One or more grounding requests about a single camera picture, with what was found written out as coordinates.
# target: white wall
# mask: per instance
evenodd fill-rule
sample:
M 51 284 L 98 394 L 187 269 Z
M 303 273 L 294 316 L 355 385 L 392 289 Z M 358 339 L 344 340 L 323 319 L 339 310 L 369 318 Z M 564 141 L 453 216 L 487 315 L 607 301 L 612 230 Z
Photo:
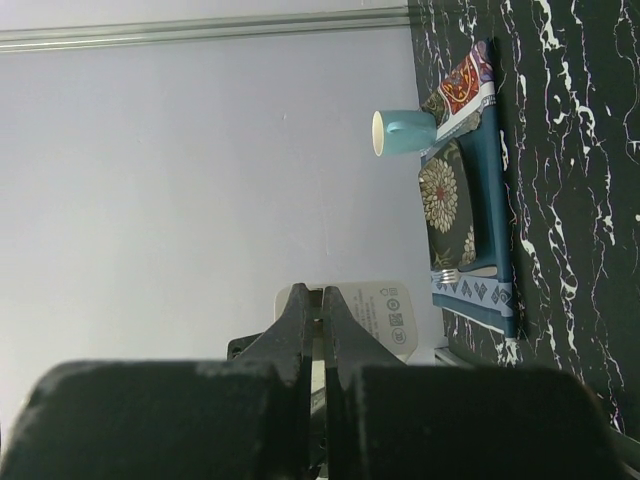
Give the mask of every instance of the white wall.
M 397 7 L 406 0 L 2 0 L 0 30 Z
M 408 29 L 0 56 L 0 421 L 54 364 L 223 358 L 293 282 L 400 280 L 422 358 Z

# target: floral plate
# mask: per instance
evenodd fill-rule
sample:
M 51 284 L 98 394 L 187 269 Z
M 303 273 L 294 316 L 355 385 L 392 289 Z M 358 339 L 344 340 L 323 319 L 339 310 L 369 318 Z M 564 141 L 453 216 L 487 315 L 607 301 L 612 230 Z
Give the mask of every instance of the floral plate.
M 453 139 L 420 170 L 431 268 L 462 268 L 476 260 L 473 209 L 462 151 Z

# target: marble table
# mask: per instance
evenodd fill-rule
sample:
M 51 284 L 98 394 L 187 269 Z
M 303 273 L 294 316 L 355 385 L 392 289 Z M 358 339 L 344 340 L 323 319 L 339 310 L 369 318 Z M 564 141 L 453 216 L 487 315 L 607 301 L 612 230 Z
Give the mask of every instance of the marble table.
M 410 1 L 420 101 L 498 49 L 518 339 L 450 312 L 470 362 L 572 372 L 640 440 L 640 10 L 628 0 Z

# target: patterned napkin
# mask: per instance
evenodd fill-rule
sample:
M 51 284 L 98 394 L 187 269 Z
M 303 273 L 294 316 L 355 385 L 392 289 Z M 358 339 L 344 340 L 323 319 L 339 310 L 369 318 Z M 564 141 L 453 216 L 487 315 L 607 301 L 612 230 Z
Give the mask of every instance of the patterned napkin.
M 433 157 L 451 138 L 478 128 L 484 108 L 495 105 L 493 67 L 487 49 L 487 41 L 476 43 L 469 55 L 420 107 L 436 117 L 438 126 L 436 143 L 420 153 L 426 160 Z

